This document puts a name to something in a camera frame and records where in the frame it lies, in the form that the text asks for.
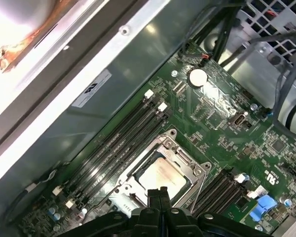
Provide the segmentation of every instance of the red wire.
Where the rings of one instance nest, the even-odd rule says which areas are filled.
[[[273,11],[271,11],[271,10],[268,10],[268,11],[266,11],[268,14],[270,14],[270,15],[272,15],[272,16],[276,16],[276,14],[273,12]]]

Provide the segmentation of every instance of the motherboard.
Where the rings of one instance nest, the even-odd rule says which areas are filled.
[[[216,62],[175,54],[17,226],[54,237],[110,211],[131,215],[148,189],[166,186],[194,217],[211,211],[271,234],[296,218],[296,140],[271,116]]]

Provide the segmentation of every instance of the white label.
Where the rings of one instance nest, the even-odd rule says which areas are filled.
[[[102,71],[71,106],[82,108],[111,76],[107,69]]]
[[[268,170],[266,170],[264,172],[267,177],[266,177],[266,180],[271,184],[271,185],[275,185],[275,184],[278,184],[278,180],[277,180],[277,177],[276,177],[276,174],[274,172],[269,172]]]

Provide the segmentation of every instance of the sticker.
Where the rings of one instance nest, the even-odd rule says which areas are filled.
[[[82,108],[111,76],[107,69],[102,71],[71,106]]]

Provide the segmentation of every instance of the cpu socket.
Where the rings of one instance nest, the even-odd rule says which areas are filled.
[[[120,190],[138,206],[147,191],[167,187],[172,206],[181,207],[198,193],[212,165],[198,164],[176,141],[171,129],[156,137],[119,177]]]

